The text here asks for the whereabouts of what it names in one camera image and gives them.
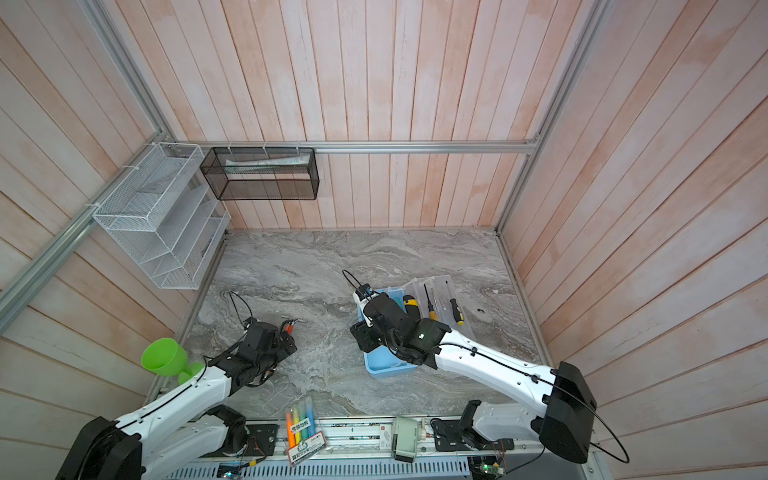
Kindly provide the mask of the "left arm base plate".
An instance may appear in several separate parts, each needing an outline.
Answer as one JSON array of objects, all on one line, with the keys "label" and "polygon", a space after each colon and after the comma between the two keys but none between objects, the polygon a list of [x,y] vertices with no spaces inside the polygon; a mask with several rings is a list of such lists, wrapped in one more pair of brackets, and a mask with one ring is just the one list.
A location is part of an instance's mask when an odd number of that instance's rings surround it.
[{"label": "left arm base plate", "polygon": [[275,423],[230,426],[227,428],[223,445],[218,450],[205,454],[204,458],[272,456],[279,430],[280,426]]}]

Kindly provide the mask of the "yellow black utility knife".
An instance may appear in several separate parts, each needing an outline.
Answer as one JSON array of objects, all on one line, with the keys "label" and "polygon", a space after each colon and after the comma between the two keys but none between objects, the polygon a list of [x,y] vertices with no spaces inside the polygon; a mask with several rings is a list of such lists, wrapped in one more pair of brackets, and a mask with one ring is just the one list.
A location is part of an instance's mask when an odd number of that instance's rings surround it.
[{"label": "yellow black utility knife", "polygon": [[421,311],[417,299],[409,294],[403,296],[403,304],[407,314],[407,318],[413,322],[418,322],[421,319]]}]

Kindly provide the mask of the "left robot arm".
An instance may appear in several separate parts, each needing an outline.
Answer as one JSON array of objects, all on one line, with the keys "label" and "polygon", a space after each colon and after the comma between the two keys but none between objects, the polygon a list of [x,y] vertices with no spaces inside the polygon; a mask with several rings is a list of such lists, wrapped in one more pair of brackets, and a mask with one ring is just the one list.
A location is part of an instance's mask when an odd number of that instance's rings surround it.
[{"label": "left robot arm", "polygon": [[293,321],[251,321],[243,336],[168,394],[116,420],[98,417],[77,435],[59,479],[162,479],[210,453],[239,458],[249,448],[243,414],[225,405],[265,383],[295,353]]}]

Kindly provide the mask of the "blue plastic tool box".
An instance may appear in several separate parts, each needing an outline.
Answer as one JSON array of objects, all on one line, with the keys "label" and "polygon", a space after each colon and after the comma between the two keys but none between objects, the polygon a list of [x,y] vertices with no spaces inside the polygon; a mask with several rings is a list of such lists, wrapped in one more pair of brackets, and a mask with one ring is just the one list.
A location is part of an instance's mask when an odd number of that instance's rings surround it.
[{"label": "blue plastic tool box", "polygon": [[373,288],[354,276],[348,282],[354,288],[358,314],[350,332],[364,352],[366,370],[375,379],[413,371],[416,366],[397,350],[402,346],[403,354],[421,354],[428,335],[438,331],[436,322],[475,338],[448,275],[415,278],[402,286],[385,288]]}]

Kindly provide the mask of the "black short screwdriver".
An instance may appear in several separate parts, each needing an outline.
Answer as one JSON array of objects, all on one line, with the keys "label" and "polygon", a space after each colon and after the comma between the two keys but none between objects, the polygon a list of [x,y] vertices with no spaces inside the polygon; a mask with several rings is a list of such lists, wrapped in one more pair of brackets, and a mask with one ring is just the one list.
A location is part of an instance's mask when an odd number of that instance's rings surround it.
[{"label": "black short screwdriver", "polygon": [[461,310],[461,307],[459,306],[458,300],[456,298],[456,292],[453,286],[453,282],[451,280],[446,280],[445,284],[446,284],[446,289],[449,297],[451,314],[454,319],[454,322],[457,325],[463,325],[465,323],[465,319],[464,319],[464,315]]}]

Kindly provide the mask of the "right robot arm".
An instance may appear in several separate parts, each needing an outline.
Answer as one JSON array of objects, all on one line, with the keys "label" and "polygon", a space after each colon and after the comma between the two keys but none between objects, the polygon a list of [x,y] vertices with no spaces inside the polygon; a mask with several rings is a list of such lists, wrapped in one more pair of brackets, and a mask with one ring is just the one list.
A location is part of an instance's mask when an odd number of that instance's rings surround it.
[{"label": "right robot arm", "polygon": [[350,331],[369,353],[387,348],[398,359],[463,375],[524,407],[470,401],[458,427],[461,442],[481,449],[499,440],[533,437],[572,463],[588,460],[597,404],[580,370],[567,362],[552,368],[481,345],[449,325],[401,308],[386,293],[358,288],[353,298],[362,321]]}]

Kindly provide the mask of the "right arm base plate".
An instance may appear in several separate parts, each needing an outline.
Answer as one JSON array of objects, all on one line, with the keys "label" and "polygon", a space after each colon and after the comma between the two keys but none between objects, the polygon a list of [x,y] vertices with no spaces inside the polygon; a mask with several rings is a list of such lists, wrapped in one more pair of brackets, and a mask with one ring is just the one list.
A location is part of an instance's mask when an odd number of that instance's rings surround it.
[{"label": "right arm base plate", "polygon": [[430,427],[433,432],[435,449],[439,452],[514,448],[514,441],[512,439],[501,439],[491,442],[484,439],[471,427],[464,427],[460,420],[432,418],[430,420]]}]

